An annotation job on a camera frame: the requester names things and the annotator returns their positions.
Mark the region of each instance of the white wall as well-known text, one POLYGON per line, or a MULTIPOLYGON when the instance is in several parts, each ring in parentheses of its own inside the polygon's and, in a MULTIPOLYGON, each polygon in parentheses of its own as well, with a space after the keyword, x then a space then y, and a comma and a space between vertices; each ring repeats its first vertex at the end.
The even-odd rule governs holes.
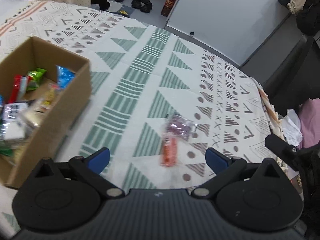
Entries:
POLYGON ((241 65, 288 12, 277 0, 179 0, 167 25, 241 65))

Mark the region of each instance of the pair of black sandals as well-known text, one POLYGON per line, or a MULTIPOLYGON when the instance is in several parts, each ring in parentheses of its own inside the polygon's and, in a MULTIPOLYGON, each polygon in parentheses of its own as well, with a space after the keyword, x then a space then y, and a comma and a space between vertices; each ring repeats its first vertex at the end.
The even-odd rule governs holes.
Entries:
POLYGON ((139 9, 142 12, 149 13, 152 10, 152 3, 150 0, 132 0, 131 7, 139 9))

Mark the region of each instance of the cardboard box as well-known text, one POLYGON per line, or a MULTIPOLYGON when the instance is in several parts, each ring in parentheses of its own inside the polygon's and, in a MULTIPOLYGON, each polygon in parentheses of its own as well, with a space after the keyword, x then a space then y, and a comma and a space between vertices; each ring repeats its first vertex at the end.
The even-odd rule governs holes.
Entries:
POLYGON ((36 99, 43 96, 48 83, 57 82, 56 65, 66 67, 76 74, 45 113, 41 126, 33 131, 16 165, 0 158, 2 184, 20 187, 41 158, 54 156, 61 140, 91 95, 89 63, 88 59, 37 37, 26 40, 0 63, 0 94, 6 102, 12 92, 15 75, 26 75, 37 67, 47 70, 41 86, 27 92, 25 96, 27 99, 36 99))

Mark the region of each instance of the silver screw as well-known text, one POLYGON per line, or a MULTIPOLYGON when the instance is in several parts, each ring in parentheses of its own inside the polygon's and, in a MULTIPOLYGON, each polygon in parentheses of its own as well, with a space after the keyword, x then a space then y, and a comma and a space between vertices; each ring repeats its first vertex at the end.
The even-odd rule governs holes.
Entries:
POLYGON ((210 191, 206 188, 200 187, 200 188, 196 188, 193 193, 195 195, 197 195, 198 197, 205 197, 207 195, 209 195, 210 191))
POLYGON ((118 197, 122 194, 122 190, 120 190, 119 188, 110 188, 107 190, 107 195, 110 197, 118 197))

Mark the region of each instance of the purple snack package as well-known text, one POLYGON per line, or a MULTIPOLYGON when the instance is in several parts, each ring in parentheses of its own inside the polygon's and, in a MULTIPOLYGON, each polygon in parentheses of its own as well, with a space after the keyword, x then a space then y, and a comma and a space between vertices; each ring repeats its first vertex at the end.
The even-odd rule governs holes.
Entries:
POLYGON ((172 114, 168 117, 166 132, 172 132, 175 136, 188 141, 189 136, 194 132, 195 127, 197 127, 197 125, 194 124, 194 122, 183 118, 182 116, 172 114))

